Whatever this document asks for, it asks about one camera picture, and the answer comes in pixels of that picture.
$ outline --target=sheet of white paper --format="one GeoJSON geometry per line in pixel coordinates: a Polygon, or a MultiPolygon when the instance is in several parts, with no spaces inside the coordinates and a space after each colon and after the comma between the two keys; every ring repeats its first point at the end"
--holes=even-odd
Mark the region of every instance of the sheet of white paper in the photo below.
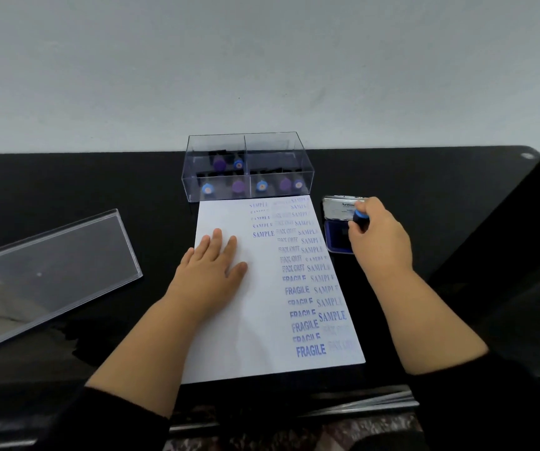
{"type": "Polygon", "coordinates": [[[309,196],[204,201],[195,243],[214,228],[237,236],[249,270],[196,336],[183,383],[365,362],[309,196]]]}

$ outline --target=gray wall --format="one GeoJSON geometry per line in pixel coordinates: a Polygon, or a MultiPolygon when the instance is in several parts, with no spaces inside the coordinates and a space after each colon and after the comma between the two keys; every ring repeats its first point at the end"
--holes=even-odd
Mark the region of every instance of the gray wall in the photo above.
{"type": "Polygon", "coordinates": [[[0,0],[0,152],[540,151],[540,0],[0,0]]]}

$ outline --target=black table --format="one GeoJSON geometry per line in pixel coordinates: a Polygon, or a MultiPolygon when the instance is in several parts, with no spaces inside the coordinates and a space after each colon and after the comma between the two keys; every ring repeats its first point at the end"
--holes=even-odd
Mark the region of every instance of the black table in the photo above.
{"type": "MultiPolygon", "coordinates": [[[[408,230],[427,278],[536,165],[528,147],[313,150],[312,200],[377,195],[408,230]]],[[[0,246],[117,208],[144,277],[0,345],[0,418],[57,412],[165,292],[193,243],[182,152],[0,154],[0,246]]],[[[322,393],[405,382],[385,318],[352,256],[334,258],[367,363],[183,386],[178,410],[214,405],[226,417],[263,404],[298,412],[322,393]]]]}

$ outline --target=person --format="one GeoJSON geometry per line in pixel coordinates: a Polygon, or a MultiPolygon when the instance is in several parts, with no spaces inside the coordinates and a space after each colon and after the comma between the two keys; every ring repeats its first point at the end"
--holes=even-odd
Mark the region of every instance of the person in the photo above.
{"type": "MultiPolygon", "coordinates": [[[[540,449],[540,385],[522,366],[490,352],[412,269],[408,234],[377,198],[356,203],[365,230],[349,239],[388,322],[419,402],[432,450],[505,446],[540,449]]],[[[96,370],[36,449],[161,450],[189,345],[198,328],[226,306],[246,274],[231,269],[235,236],[222,232],[184,254],[167,293],[96,370]]]]}

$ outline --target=black sleeve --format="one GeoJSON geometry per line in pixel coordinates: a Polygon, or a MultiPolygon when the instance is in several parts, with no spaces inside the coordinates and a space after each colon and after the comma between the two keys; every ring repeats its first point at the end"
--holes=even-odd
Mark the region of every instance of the black sleeve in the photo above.
{"type": "Polygon", "coordinates": [[[432,451],[540,449],[540,384],[518,363],[489,353],[409,384],[432,451]]]}
{"type": "Polygon", "coordinates": [[[168,432],[169,419],[112,394],[83,388],[33,448],[160,451],[168,432]]]}

